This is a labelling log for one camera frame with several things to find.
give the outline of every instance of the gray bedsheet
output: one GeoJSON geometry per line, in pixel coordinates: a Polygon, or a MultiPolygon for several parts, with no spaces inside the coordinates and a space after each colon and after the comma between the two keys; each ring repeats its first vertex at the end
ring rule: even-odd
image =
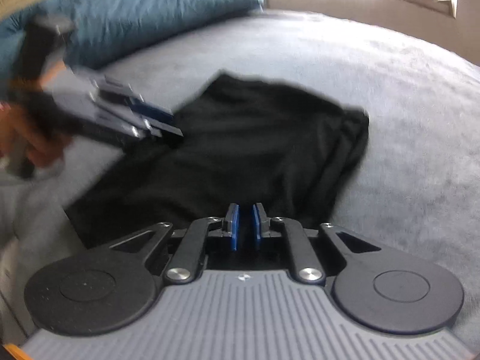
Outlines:
{"type": "MultiPolygon", "coordinates": [[[[368,151],[332,222],[456,274],[466,297],[454,332],[480,350],[479,68],[383,28],[270,12],[176,37],[107,71],[150,102],[175,109],[219,69],[301,85],[368,111],[368,151]]],[[[21,238],[18,295],[40,265],[76,250],[60,207],[118,156],[78,139],[59,176],[2,187],[4,228],[11,230],[16,218],[21,238]],[[45,250],[59,252],[40,258],[45,250]]],[[[14,303],[26,320],[21,302],[14,303]]]]}

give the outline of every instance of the ribbed surface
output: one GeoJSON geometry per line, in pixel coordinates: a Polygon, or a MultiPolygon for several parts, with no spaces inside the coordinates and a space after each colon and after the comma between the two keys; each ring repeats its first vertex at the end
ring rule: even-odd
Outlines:
{"type": "Polygon", "coordinates": [[[205,271],[168,287],[132,325],[97,337],[38,332],[23,347],[35,360],[466,360],[447,330],[424,337],[376,334],[344,317],[321,287],[284,271],[205,271]]]}

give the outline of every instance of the blue pillow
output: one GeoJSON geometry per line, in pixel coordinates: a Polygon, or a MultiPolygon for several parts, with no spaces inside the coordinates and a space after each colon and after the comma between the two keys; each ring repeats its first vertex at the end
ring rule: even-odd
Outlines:
{"type": "Polygon", "coordinates": [[[42,0],[0,21],[0,79],[18,53],[23,29],[37,14],[61,14],[77,30],[65,62],[100,68],[181,32],[259,8],[263,0],[42,0]]]}

